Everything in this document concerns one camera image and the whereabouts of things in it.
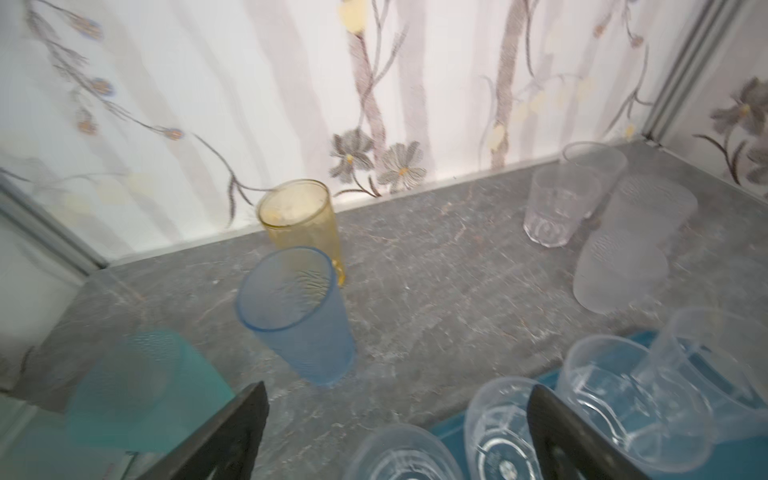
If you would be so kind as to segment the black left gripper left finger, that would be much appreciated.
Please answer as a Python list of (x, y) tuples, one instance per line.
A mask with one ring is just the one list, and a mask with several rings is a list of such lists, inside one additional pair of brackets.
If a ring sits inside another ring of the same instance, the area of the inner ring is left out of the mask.
[(244, 388), (143, 479), (249, 479), (270, 405), (265, 384)]

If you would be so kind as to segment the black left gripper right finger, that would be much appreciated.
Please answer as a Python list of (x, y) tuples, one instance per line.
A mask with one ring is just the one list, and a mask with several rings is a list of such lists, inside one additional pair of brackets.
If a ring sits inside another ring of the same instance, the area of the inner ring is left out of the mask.
[(548, 387), (533, 387), (526, 414), (544, 479), (647, 477)]

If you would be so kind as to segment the clear ribbed glass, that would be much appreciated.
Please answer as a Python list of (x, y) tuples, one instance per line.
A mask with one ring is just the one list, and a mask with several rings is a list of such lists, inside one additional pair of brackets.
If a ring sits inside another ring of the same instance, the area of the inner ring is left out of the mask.
[(485, 383), (469, 403), (464, 446), (472, 479), (542, 477), (527, 421), (527, 405), (538, 381), (502, 377)]
[(360, 444), (343, 479), (463, 479), (448, 448), (427, 430), (393, 424)]
[(577, 341), (564, 359), (556, 392), (648, 474), (695, 470), (714, 449), (715, 421), (705, 396), (629, 339), (594, 335)]
[(677, 311), (633, 373), (669, 369), (709, 402), (716, 441), (767, 434), (767, 324), (716, 308)]

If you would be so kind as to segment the frosted plastic cup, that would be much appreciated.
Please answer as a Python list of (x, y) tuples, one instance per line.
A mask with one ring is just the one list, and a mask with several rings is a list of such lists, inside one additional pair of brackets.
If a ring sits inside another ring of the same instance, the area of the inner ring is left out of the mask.
[(601, 226), (633, 232), (656, 246), (667, 243), (698, 208), (696, 196), (665, 177), (633, 174), (622, 178), (602, 214)]
[(642, 298), (669, 273), (666, 255), (631, 230), (600, 229), (577, 261), (573, 294), (584, 308), (607, 314)]

